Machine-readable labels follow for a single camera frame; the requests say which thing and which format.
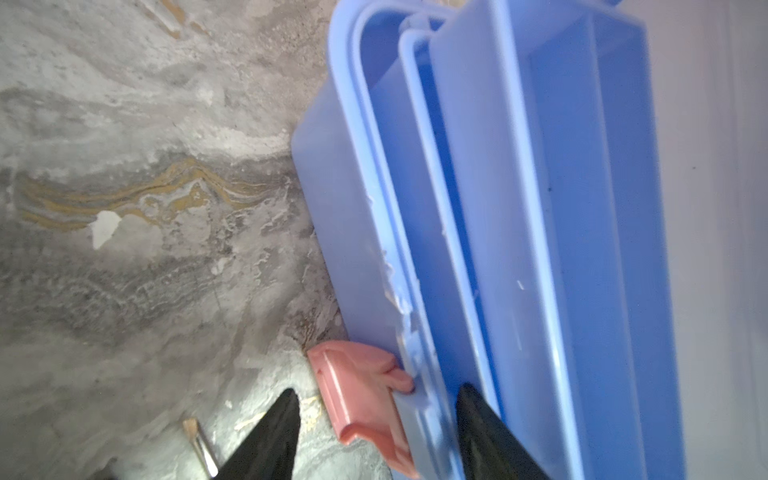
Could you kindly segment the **blue tool box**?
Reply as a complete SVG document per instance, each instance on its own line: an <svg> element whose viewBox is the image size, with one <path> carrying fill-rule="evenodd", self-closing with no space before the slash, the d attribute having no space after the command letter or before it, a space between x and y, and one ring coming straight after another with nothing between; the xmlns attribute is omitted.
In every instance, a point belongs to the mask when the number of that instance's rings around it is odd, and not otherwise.
<svg viewBox="0 0 768 480"><path fill-rule="evenodd" d="M341 1L291 142L418 479L472 384L551 479L686 475L646 30L614 1Z"/></svg>

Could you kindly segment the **pink tool box latch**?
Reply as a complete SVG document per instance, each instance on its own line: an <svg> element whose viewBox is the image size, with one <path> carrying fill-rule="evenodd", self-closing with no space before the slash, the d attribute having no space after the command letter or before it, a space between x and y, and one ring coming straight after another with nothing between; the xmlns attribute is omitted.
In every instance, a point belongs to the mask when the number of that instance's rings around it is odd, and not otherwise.
<svg viewBox="0 0 768 480"><path fill-rule="evenodd" d="M323 342L307 351L338 440L372 443L387 465L411 479L420 477L393 395L410 394L413 378L395 355L351 341Z"/></svg>

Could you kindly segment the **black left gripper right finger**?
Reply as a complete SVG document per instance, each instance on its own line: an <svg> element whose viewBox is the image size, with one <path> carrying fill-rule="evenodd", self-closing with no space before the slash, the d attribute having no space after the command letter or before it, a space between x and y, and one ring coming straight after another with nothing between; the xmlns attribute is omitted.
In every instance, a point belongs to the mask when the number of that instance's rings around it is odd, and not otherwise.
<svg viewBox="0 0 768 480"><path fill-rule="evenodd" d="M456 400L459 450L467 480L549 479L470 383Z"/></svg>

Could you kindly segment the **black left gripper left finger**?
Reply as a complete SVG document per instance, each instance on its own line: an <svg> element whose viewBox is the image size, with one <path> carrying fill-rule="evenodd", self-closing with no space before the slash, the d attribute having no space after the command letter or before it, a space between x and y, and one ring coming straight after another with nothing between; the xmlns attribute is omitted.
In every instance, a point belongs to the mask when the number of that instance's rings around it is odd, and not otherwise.
<svg viewBox="0 0 768 480"><path fill-rule="evenodd" d="M285 389L230 458L216 480L291 480L301 427L300 400Z"/></svg>

